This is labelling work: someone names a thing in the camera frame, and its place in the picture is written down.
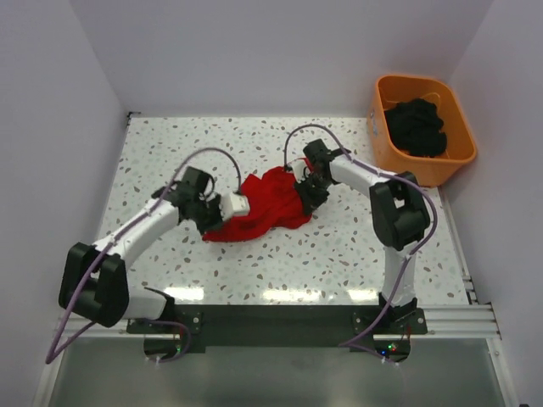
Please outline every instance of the red fabric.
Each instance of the red fabric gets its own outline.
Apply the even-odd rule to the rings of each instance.
[[[208,231],[207,242],[242,242],[264,235],[272,227],[296,229],[311,219],[304,215],[302,202],[294,190],[294,174],[283,167],[268,170],[260,179],[249,175],[241,186],[250,212],[247,216],[231,218],[219,231]]]

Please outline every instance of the orange bin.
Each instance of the orange bin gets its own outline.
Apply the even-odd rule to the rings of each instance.
[[[447,135],[447,149],[440,156],[412,157],[396,148],[390,140],[384,111],[398,102],[410,102],[414,98],[425,99],[437,106],[438,116],[444,122],[442,131]],[[454,93],[445,83],[435,79],[410,75],[379,78],[367,114],[367,125],[377,166],[393,172],[410,171],[425,187],[443,184],[477,155],[477,147]]]

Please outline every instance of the white speckled table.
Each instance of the white speckled table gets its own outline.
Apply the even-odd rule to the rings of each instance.
[[[347,148],[372,162],[366,121],[353,118],[132,118],[100,236],[134,215],[195,148],[225,148],[243,176],[261,176],[283,163],[288,132],[305,123],[330,127]],[[289,157],[321,137],[294,137]],[[218,153],[192,166],[219,176],[218,192],[235,189],[232,163]],[[439,227],[417,257],[420,304],[467,304],[462,267],[437,189]],[[369,201],[349,187],[333,187],[314,219],[298,230],[277,228],[246,243],[204,243],[192,223],[181,224],[148,249],[129,271],[129,283],[167,291],[201,304],[375,304],[383,284],[383,247],[374,235]]]

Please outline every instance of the black cloth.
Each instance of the black cloth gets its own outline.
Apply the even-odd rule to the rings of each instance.
[[[443,120],[435,104],[424,99],[400,102],[384,112],[392,143],[416,157],[435,157],[447,149]]]

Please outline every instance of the white wall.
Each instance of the white wall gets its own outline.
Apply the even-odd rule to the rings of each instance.
[[[543,405],[543,2],[495,0],[452,76],[479,158],[448,185],[524,403]]]
[[[448,79],[492,0],[71,0],[145,114],[365,114],[378,75]]]
[[[29,405],[68,248],[94,237],[124,109],[67,0],[0,2],[0,402]]]

